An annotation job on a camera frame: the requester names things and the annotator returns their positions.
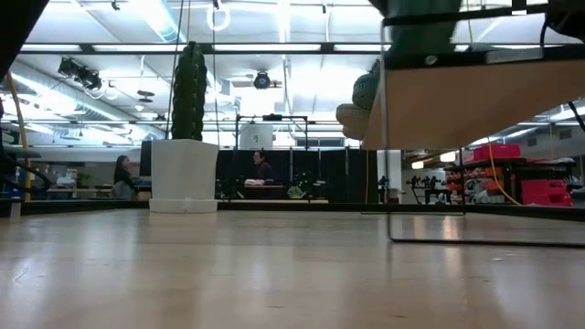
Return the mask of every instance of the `wooden floor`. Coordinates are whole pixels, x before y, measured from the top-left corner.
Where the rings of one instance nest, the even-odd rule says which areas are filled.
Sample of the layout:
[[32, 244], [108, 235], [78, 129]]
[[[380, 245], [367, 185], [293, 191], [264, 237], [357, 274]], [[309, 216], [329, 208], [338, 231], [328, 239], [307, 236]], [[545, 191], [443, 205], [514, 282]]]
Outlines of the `wooden floor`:
[[[405, 237], [583, 224], [396, 215]], [[583, 328], [585, 251], [392, 245], [382, 216], [122, 210], [0, 222], [0, 328]]]

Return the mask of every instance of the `ceiling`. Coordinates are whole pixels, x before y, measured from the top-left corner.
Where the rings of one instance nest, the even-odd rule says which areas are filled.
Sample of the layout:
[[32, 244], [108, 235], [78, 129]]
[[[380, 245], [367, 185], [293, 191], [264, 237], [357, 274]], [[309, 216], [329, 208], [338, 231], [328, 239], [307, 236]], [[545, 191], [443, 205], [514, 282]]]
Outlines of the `ceiling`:
[[[166, 12], [157, 7], [160, 1], [166, 2]], [[511, 5], [512, 1], [463, 2], [464, 7], [477, 9], [480, 4], [493, 7]], [[117, 4], [119, 11], [113, 10], [110, 0], [52, 0], [27, 44], [160, 44], [164, 40], [155, 32], [154, 24], [149, 24], [149, 19], [164, 15], [177, 25], [180, 21], [182, 41], [236, 44], [380, 42], [381, 16], [367, 0], [225, 0], [220, 8], [228, 8], [230, 20], [227, 27], [219, 31], [210, 28], [207, 13], [211, 11], [217, 27], [224, 21], [225, 12], [215, 13], [211, 1], [118, 0]], [[536, 44], [542, 21], [542, 16], [515, 16], [460, 22], [452, 42]], [[577, 41], [548, 31], [547, 42]], [[217, 118], [220, 120], [233, 120], [236, 110], [243, 114], [273, 112], [274, 103], [283, 103], [288, 95], [290, 113], [333, 121], [337, 105], [351, 101], [354, 81], [367, 72], [377, 57], [375, 53], [286, 55], [285, 59], [279, 54], [206, 55], [207, 67], [219, 85], [216, 92], [207, 95], [205, 119], [216, 119], [213, 95], [218, 95]], [[63, 58], [74, 58], [79, 64], [98, 70], [104, 86], [112, 86], [91, 94], [92, 98], [99, 97], [92, 100], [96, 101], [95, 107], [102, 106], [112, 113], [118, 111], [124, 120], [152, 120], [158, 114], [167, 114], [174, 55], [60, 55], [40, 51], [21, 54], [16, 62], [38, 72], [48, 84], [57, 83], [56, 90], [73, 90], [76, 100], [80, 97], [84, 100], [88, 95], [84, 95], [78, 83], [61, 81], [57, 70]], [[285, 88], [253, 89], [250, 82], [260, 70], [279, 81], [279, 86], [286, 80], [286, 92]], [[141, 98], [138, 90], [155, 94], [151, 98], [153, 102], [142, 104], [142, 111], [135, 109]]]

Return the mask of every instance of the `person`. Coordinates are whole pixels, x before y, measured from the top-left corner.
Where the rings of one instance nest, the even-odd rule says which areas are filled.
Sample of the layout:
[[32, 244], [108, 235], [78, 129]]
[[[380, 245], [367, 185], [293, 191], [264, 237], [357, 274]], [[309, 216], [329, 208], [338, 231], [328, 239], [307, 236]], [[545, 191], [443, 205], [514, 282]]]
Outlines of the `person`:
[[273, 180], [272, 166], [266, 161], [266, 153], [264, 149], [254, 152], [254, 164], [258, 167], [256, 174], [257, 179]]
[[113, 172], [112, 196], [124, 200], [131, 200], [134, 191], [134, 182], [130, 178], [130, 159], [126, 155], [118, 156], [116, 168]]

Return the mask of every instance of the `white pot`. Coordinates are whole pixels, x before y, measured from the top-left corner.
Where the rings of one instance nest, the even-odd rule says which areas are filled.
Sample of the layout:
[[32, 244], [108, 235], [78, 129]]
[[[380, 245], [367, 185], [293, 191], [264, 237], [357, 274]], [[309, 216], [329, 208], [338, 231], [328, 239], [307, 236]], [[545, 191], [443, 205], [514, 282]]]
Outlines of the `white pot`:
[[194, 140], [153, 141], [153, 198], [157, 213], [210, 213], [215, 199], [217, 145]]

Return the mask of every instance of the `green cactus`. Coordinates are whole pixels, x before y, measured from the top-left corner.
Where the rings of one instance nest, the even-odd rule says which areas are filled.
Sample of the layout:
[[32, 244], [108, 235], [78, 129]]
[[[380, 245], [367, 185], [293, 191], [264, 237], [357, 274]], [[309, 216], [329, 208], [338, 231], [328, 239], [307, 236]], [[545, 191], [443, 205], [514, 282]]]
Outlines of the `green cactus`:
[[203, 136], [207, 68], [199, 46], [190, 41], [179, 56], [173, 85], [173, 139], [195, 139]]

